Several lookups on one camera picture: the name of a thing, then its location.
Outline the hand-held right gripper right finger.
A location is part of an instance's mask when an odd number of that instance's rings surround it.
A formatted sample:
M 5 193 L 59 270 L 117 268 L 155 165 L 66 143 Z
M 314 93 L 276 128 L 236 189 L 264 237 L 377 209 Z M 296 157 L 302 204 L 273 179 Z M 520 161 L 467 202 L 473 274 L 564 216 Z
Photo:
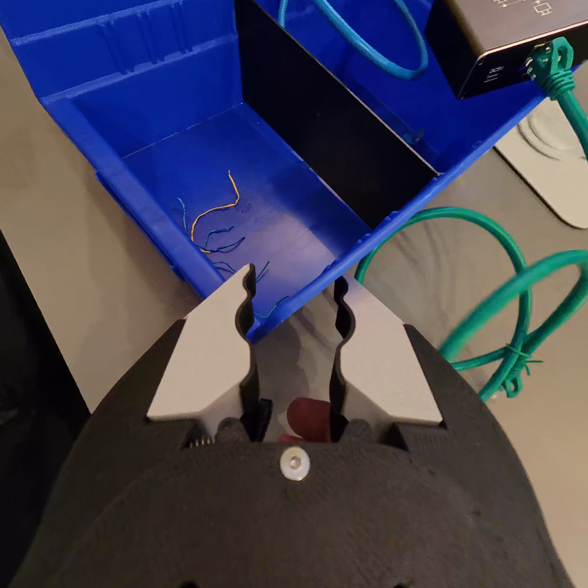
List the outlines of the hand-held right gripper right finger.
M 405 324 L 353 277 L 334 283 L 338 344 L 329 383 L 330 437 L 353 420 L 385 440 L 393 423 L 437 426 L 442 414 Z

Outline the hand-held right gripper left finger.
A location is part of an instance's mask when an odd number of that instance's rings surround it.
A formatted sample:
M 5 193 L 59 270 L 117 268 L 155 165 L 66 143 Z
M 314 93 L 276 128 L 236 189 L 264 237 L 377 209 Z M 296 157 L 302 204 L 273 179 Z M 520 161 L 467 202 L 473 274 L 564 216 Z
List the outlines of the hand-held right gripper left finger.
M 256 272 L 247 264 L 185 318 L 146 413 L 153 422 L 195 420 L 209 436 L 228 417 L 261 436 L 259 373 L 247 339 Z

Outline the blue plastic bin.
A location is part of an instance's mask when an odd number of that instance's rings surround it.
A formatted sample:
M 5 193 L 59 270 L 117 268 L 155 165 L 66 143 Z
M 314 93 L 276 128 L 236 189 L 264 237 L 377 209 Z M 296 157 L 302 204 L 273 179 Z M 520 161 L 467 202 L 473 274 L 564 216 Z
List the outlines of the blue plastic bin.
M 279 1 L 255 1 L 277 23 Z M 245 102 L 234 1 L 1 1 L 1 28 L 31 87 L 96 177 L 202 297 L 233 268 L 262 268 L 252 341 L 261 339 L 387 238 L 539 102 L 527 80 L 457 99 L 427 43 L 433 1 L 330 1 L 352 29 L 397 64 L 393 77 L 370 62 L 314 1 L 290 1 L 284 29 L 367 105 L 438 178 L 370 229 Z M 182 227 L 200 213 L 195 241 L 245 241 L 204 255 Z

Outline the black network switch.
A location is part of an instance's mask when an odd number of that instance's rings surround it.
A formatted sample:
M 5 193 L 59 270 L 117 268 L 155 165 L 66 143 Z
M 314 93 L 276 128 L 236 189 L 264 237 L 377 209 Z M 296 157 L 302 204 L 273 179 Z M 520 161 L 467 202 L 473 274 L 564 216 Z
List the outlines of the black network switch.
M 528 79 L 530 55 L 556 38 L 587 61 L 587 1 L 433 1 L 424 35 L 457 99 Z

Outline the person's right hand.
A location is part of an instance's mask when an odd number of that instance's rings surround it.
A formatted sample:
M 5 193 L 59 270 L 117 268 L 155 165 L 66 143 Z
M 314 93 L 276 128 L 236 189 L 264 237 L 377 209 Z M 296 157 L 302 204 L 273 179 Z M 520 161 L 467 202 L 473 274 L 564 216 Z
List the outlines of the person's right hand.
M 296 398 L 286 411 L 293 435 L 278 437 L 280 443 L 330 443 L 331 404 L 311 398 Z

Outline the black bin divider panel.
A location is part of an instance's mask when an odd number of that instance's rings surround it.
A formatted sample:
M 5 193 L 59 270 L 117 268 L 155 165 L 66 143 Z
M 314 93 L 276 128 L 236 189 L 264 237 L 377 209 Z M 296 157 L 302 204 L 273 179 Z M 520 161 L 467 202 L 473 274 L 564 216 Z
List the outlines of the black bin divider panel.
M 438 174 L 255 1 L 234 1 L 242 95 L 375 229 Z

